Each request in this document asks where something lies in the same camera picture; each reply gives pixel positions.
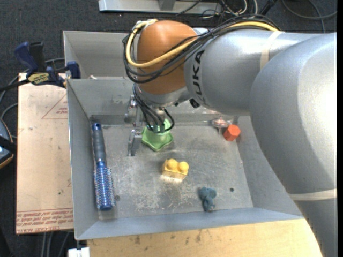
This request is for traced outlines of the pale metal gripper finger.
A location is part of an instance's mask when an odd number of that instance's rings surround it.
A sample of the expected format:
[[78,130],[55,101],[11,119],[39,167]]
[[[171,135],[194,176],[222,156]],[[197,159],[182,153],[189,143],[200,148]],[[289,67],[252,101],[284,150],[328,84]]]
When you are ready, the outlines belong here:
[[124,121],[131,123],[136,117],[136,99],[133,95],[130,96],[126,112],[124,114]]
[[128,156],[135,156],[141,144],[141,130],[131,130],[128,142]]

